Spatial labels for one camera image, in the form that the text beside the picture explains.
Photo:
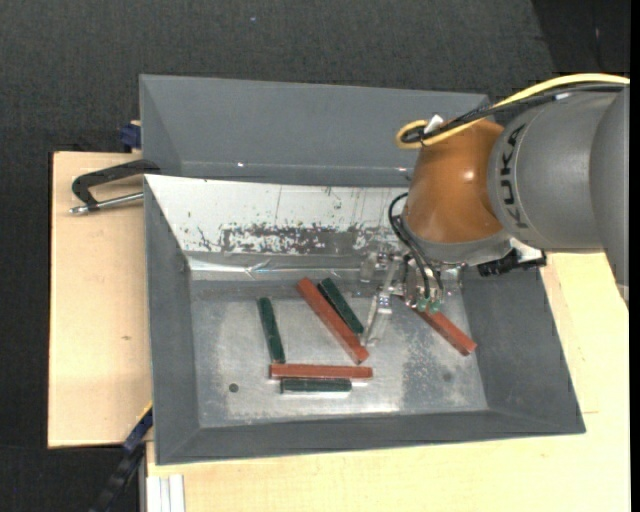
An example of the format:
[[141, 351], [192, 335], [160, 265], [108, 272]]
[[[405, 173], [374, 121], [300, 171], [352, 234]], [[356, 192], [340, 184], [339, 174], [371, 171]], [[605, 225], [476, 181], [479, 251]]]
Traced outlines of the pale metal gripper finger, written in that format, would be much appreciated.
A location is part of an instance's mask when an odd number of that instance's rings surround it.
[[374, 346], [385, 335], [393, 315], [392, 299], [388, 293], [377, 293], [369, 309], [367, 323], [363, 332], [363, 345]]
[[359, 280], [363, 283], [390, 286], [395, 277], [395, 255], [372, 251], [360, 265]]

